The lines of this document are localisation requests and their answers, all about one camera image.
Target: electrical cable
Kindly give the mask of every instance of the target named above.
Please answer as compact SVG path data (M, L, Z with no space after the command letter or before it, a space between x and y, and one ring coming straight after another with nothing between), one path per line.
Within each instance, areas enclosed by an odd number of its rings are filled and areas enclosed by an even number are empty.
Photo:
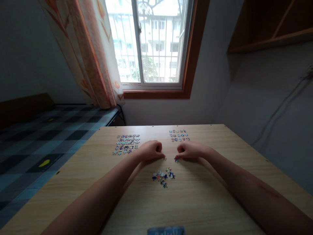
M265 130L268 126L268 124L271 122L271 120L273 119L273 117L275 116L275 114L280 110L280 108L283 106L283 104L286 102L286 100L296 91L296 89L300 86L300 84L305 81L306 78L302 79L301 81L298 82L298 84L295 86L295 88L289 93L289 95L287 95L287 97L280 103L280 105L278 106L278 108L273 112L273 114L270 116L269 120L267 121L266 125L263 127L263 129L261 130L258 138L251 144L254 145L255 143L257 143L260 139L262 139Z
M265 138L264 140L264 143L262 144L261 148L260 149L263 149L267 144L268 144L268 141L269 141L269 136L271 135L272 131L274 130L274 127L276 125L276 123L278 122L279 119L282 118L282 116L286 113L286 111L288 110L290 104L299 96L302 94L302 92L308 87L308 85L312 82L312 80L307 80L307 83L295 94L294 97L292 97L288 103L286 104L286 107L284 108L284 110L280 113L280 115L273 121L273 125L271 126L269 132L268 132L268 135L267 137Z

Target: wooden table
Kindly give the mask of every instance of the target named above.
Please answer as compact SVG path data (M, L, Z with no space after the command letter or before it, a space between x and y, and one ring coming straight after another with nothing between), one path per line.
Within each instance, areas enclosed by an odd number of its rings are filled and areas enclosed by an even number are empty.
M215 148L234 163L259 177L304 213L313 217L313 196L288 178L226 126L102 127L6 224L0 234L39 234L61 211L125 155L112 155L117 135L140 134L140 144L159 140L167 160L140 170L130 184L102 234L146 234L148 228L183 225L187 234L263 234L227 191L209 164L205 167L174 162L179 142L169 130L185 129L193 141ZM153 172L171 167L176 179L168 188L153 182Z

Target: left hand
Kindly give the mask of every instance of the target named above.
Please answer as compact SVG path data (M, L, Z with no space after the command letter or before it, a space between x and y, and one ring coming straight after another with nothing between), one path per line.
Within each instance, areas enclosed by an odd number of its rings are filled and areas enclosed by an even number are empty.
M157 140L150 140L141 145L134 153L138 154L141 161L165 158L161 153L162 143Z

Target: wall shelf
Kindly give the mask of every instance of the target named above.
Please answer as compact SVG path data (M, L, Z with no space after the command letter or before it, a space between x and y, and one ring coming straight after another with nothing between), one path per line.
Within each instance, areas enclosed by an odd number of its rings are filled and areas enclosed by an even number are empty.
M228 53L313 40L312 0L245 0Z

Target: white wall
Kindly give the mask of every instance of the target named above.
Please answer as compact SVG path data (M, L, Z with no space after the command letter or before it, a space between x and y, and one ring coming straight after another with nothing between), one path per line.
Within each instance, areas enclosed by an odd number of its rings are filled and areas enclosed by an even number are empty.
M313 42L308 42L247 54L216 123L224 123L252 144L299 76L313 64L312 52ZM274 119L278 116L253 147L313 194L313 82L290 105L282 106Z
M226 56L243 0L211 0L189 100L126 100L127 125L212 123L230 86Z
M0 101L48 92L55 103L83 103L38 0L0 9Z

